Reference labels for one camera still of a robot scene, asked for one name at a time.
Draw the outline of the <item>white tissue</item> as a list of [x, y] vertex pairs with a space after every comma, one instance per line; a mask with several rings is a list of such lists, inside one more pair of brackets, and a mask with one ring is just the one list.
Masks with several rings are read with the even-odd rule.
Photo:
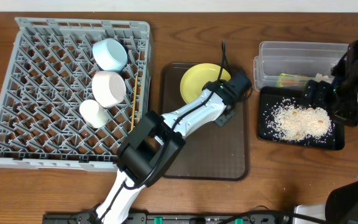
[[316, 81], [316, 82], [324, 81], [324, 82], [327, 82], [327, 83], [332, 83], [333, 78], [330, 78], [328, 75], [322, 75], [320, 73], [317, 73], [315, 78], [314, 78], [314, 81]]

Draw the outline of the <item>yellow round plate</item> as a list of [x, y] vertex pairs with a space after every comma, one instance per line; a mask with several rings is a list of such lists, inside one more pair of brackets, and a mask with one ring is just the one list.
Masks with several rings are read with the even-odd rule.
[[216, 64], [201, 63], [185, 72], [180, 82], [180, 93], [186, 104], [200, 96], [206, 83], [217, 80], [220, 68]]

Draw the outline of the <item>pink-rimmed white bowl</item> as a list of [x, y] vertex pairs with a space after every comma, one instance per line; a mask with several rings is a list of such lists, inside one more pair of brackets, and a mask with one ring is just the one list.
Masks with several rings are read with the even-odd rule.
[[126, 95], [124, 79], [116, 72], [96, 72], [91, 87], [95, 100], [103, 108], [112, 108], [121, 103]]

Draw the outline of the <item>light blue bowl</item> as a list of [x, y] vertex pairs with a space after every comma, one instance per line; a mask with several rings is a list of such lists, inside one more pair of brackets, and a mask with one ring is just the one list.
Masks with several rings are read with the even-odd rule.
[[115, 39], [108, 38], [95, 43], [92, 53], [102, 70], [120, 73], [127, 65], [127, 52], [124, 46]]

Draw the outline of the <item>white cup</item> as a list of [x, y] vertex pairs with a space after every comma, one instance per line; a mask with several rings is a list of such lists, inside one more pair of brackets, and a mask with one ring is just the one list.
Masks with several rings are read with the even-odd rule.
[[79, 110], [85, 122], [92, 128], [101, 128], [109, 121], [104, 108], [95, 100], [85, 100]]

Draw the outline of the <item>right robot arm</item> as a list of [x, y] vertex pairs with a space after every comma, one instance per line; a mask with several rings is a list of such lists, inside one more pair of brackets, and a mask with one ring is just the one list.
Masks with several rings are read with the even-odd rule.
[[[358, 122], [358, 59], [340, 60], [332, 75], [332, 83], [309, 81], [300, 104], [324, 108], [332, 119], [354, 126]], [[325, 218], [329, 223], [358, 223], [358, 176], [356, 182], [330, 193]]]

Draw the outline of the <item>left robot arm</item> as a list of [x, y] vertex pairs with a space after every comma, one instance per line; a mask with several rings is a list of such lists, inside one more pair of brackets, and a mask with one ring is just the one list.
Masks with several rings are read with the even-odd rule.
[[95, 223], [123, 223], [140, 191], [171, 166], [185, 139], [204, 124], [229, 114], [248, 91], [235, 79], [207, 82], [191, 103], [158, 115], [149, 111], [117, 150], [116, 181], [95, 210]]

